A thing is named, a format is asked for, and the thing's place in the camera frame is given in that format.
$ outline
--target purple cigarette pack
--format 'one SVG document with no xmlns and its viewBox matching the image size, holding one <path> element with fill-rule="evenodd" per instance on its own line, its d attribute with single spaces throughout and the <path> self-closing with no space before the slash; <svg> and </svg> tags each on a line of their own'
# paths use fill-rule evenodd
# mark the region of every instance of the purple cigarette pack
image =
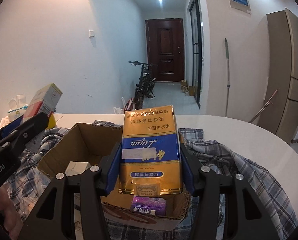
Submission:
<svg viewBox="0 0 298 240">
<path fill-rule="evenodd" d="M 131 210 L 142 214 L 165 216 L 166 205 L 167 201 L 163 198 L 134 196 L 131 203 Z"/>
</svg>

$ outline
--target yellow cigarette pack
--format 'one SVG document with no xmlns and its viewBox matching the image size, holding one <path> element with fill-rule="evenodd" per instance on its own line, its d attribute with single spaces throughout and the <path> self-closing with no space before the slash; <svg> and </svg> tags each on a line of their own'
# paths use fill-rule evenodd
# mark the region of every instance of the yellow cigarette pack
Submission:
<svg viewBox="0 0 298 240">
<path fill-rule="evenodd" d="M 172 106 L 125 113 L 120 193 L 159 196 L 182 192 L 179 136 Z"/>
</svg>

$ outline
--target small white box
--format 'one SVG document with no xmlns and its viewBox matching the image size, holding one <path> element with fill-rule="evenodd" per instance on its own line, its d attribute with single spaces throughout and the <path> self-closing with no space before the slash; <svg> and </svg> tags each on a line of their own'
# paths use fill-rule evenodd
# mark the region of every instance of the small white box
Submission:
<svg viewBox="0 0 298 240">
<path fill-rule="evenodd" d="M 82 174 L 86 169 L 89 169 L 90 167 L 90 163 L 70 162 L 67 166 L 65 174 L 67 175 L 67 177 Z"/>
</svg>

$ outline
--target beige refrigerator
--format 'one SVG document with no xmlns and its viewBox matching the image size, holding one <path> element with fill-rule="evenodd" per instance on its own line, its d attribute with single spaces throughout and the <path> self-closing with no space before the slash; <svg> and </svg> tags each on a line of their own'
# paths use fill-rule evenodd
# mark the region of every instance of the beige refrigerator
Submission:
<svg viewBox="0 0 298 240">
<path fill-rule="evenodd" d="M 290 143 L 298 127 L 298 18 L 287 8 L 267 15 L 270 68 L 265 102 L 258 126 Z"/>
</svg>

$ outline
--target blue gripper pad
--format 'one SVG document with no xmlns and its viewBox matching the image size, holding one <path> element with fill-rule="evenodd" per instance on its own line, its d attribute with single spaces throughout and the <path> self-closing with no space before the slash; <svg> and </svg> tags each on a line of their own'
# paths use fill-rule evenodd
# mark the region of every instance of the blue gripper pad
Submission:
<svg viewBox="0 0 298 240">
<path fill-rule="evenodd" d="M 180 144 L 182 176 L 187 191 L 195 196 L 197 186 L 200 186 L 199 169 L 201 163 L 196 156 L 190 155 L 183 143 Z"/>
<path fill-rule="evenodd" d="M 99 166 L 102 169 L 99 189 L 103 191 L 103 196 L 109 195 L 116 185 L 119 174 L 121 153 L 121 142 L 116 143 L 113 150 L 111 151 L 111 154 L 103 157 L 99 163 Z"/>
<path fill-rule="evenodd" d="M 2 128 L 1 137 L 7 137 L 13 130 L 22 124 L 23 115 L 12 121 L 10 124 Z"/>
</svg>

